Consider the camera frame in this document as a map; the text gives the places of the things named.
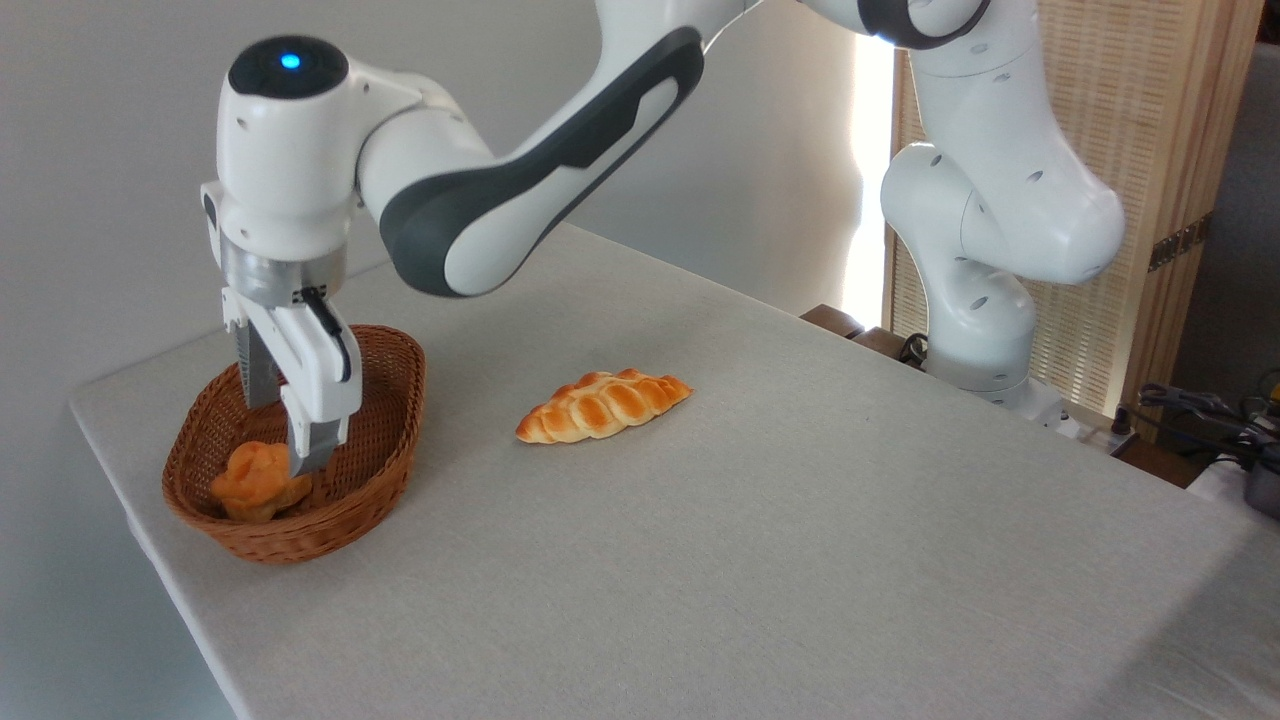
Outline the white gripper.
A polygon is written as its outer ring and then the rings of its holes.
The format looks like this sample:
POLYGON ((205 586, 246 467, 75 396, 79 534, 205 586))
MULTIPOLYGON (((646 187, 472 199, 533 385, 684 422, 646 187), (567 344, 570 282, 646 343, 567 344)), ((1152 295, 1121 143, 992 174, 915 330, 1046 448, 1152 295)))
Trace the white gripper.
POLYGON ((323 470, 347 441, 362 397, 358 345, 328 302, 326 287, 294 290, 280 306, 225 287, 221 311, 236 337, 244 405, 284 400, 291 477, 323 470))

